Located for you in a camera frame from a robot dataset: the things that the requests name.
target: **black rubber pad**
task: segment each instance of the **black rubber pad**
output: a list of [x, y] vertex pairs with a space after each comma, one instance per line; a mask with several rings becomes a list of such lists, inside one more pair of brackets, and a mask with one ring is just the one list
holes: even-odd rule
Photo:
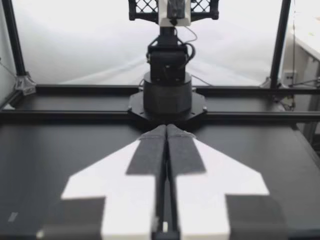
[[205, 173], [206, 168], [194, 142], [194, 136], [175, 125], [167, 126], [172, 177]]
[[227, 195], [230, 240], [286, 240], [286, 222], [271, 196]]
[[62, 200], [54, 206], [43, 227], [40, 239], [102, 240], [101, 226], [105, 198]]

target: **wire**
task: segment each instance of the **wire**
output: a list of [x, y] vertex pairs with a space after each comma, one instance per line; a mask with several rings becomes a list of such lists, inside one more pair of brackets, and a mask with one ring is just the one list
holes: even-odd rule
[[208, 83], [207, 81], [205, 81], [205, 80], [201, 79], [201, 78], [200, 78], [200, 77], [198, 77], [198, 76], [195, 76], [195, 75], [191, 75], [191, 76], [192, 76], [192, 77], [194, 77], [195, 79], [200, 80], [200, 81], [201, 81], [201, 82], [203, 82], [204, 84], [207, 84], [208, 86], [214, 87], [214, 85], [212, 85], [212, 84]]
[[193, 46], [189, 42], [184, 42], [184, 43], [181, 44], [181, 46], [184, 46], [184, 45], [190, 46], [192, 48], [192, 53], [191, 53], [190, 56], [188, 56], [188, 58], [185, 61], [185, 63], [179, 67], [179, 69], [184, 68], [196, 56], [196, 48], [195, 48], [195, 46]]
[[[293, 70], [293, 75], [296, 73], [296, 0], [293, 0], [293, 57], [292, 57], [292, 70]], [[293, 85], [295, 83], [294, 77], [291, 80], [291, 84]]]
[[320, 84], [320, 77], [316, 78], [316, 79], [313, 79], [313, 80], [308, 80], [308, 81], [303, 81], [303, 82], [297, 82], [297, 83], [294, 83], [294, 84], [290, 84], [289, 87], [292, 88], [294, 86], [299, 86], [299, 85], [306, 85], [308, 86], [307, 84], [309, 83], [317, 83], [317, 84]]
[[188, 29], [193, 35], [194, 35], [194, 39], [192, 40], [189, 40], [189, 41], [186, 41], [185, 43], [192, 43], [192, 42], [195, 42], [198, 40], [198, 35], [191, 30], [191, 28], [187, 27], [187, 26], [184, 26], [186, 29]]
[[0, 57], [0, 66], [3, 67], [3, 69], [6, 70], [11, 76], [16, 77], [16, 75], [12, 71], [10, 71], [10, 69], [1, 62], [1, 57]]

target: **wall outlet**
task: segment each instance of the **wall outlet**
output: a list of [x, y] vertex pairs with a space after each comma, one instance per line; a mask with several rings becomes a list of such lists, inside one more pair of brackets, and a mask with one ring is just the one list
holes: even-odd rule
[[298, 72], [292, 70], [284, 70], [282, 75], [282, 83], [286, 86], [296, 83], [298, 80]]

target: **black metal frame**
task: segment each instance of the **black metal frame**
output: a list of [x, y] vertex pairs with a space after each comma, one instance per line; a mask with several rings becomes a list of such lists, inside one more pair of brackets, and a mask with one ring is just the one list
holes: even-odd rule
[[[9, 32], [13, 58], [18, 76], [26, 75], [17, 25], [15, 21], [12, 0], [2, 0], [7, 28]], [[270, 73], [270, 88], [261, 87], [213, 87], [199, 86], [194, 90], [205, 97], [260, 97], [277, 99], [292, 95], [320, 95], [319, 89], [310, 88], [278, 88], [278, 76], [283, 55], [285, 36], [290, 12], [291, 0], [282, 0], [282, 8], [276, 37], [272, 69]], [[37, 85], [36, 94], [55, 96], [88, 96], [88, 95], [132, 95], [142, 89], [139, 86], [99, 86], [99, 85]], [[106, 123], [135, 123], [137, 125], [152, 125], [142, 118], [137, 118], [128, 111], [52, 111], [52, 110], [5, 110], [7, 104], [14, 105], [23, 101], [24, 96], [19, 91], [13, 91], [0, 104], [0, 124], [37, 124], [37, 123], [68, 123], [68, 124], [106, 124]], [[194, 119], [200, 123], [212, 124], [289, 124], [310, 123], [320, 121], [320, 112], [210, 112]], [[177, 123], [180, 126], [190, 122]], [[178, 232], [160, 232], [153, 236], [155, 240], [178, 240]]]

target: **black table surface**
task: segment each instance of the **black table surface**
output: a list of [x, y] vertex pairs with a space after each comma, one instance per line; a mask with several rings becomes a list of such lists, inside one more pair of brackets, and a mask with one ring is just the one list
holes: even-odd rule
[[[41, 103], [29, 98], [33, 103], [21, 102], [18, 109], [77, 110], [85, 104], [85, 110], [126, 108], [124, 99], [117, 101], [119, 96], [113, 96], [110, 104], [110, 99], [105, 99], [104, 104], [101, 97], [89, 98], [90, 106], [84, 98], [73, 103], [48, 96], [40, 97]], [[253, 98], [233, 101], [211, 98], [208, 102], [217, 111], [270, 109], [269, 102]], [[271, 195], [281, 204], [292, 236], [318, 233], [320, 236], [320, 160], [295, 127], [206, 123], [186, 130], [205, 144], [259, 171]], [[0, 235], [34, 236], [50, 207], [59, 202], [71, 175], [143, 133], [143, 129], [134, 125], [116, 122], [0, 125]], [[10, 221], [12, 214], [16, 215], [14, 221]]]

